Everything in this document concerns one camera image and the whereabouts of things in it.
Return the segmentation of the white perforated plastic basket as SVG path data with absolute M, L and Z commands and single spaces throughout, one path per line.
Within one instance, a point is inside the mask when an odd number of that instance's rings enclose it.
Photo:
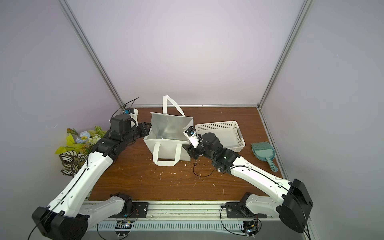
M 246 146 L 240 127 L 236 121 L 214 122 L 195 125 L 200 135 L 214 133 L 223 147 L 234 152 L 241 152 Z

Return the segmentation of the white insulated delivery bag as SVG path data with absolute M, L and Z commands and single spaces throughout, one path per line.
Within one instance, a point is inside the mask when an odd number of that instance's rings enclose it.
M 183 145 L 189 145 L 184 131 L 194 125 L 194 118 L 185 115 L 168 95 L 163 96 L 161 113 L 152 113 L 151 129 L 144 142 L 160 167 L 172 167 L 180 161 L 191 160 Z

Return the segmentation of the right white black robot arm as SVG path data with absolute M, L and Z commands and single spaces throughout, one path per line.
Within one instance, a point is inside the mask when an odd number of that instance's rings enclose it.
M 238 177 L 262 190 L 277 204 L 275 211 L 288 228 L 300 234 L 305 232 L 313 201 L 303 182 L 297 179 L 290 182 L 254 166 L 238 153 L 223 147 L 214 133 L 198 135 L 191 127 L 184 135 L 190 143 L 183 148 L 191 158 L 206 157 L 218 172 Z

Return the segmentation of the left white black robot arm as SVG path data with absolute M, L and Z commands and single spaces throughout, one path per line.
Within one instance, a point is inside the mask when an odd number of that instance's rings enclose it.
M 130 216 L 132 198 L 117 193 L 88 209 L 83 203 L 99 178 L 129 145 L 150 133 L 150 123 L 137 122 L 135 114 L 112 117 L 111 127 L 91 147 L 79 172 L 47 207 L 38 207 L 32 214 L 36 229 L 51 240 L 80 240 L 101 221 L 116 215 Z

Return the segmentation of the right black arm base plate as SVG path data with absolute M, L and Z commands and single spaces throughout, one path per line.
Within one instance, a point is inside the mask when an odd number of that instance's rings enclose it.
M 225 209 L 228 219 L 266 219 L 265 214 L 252 213 L 245 204 L 240 202 L 227 202 L 222 206 Z

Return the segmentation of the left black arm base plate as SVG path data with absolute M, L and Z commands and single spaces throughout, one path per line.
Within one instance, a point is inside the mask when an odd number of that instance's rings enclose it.
M 112 215 L 110 218 L 138 218 L 145 219 L 149 210 L 148 202 L 133 202 L 132 206 L 128 210 L 122 210 L 122 212 L 117 215 Z

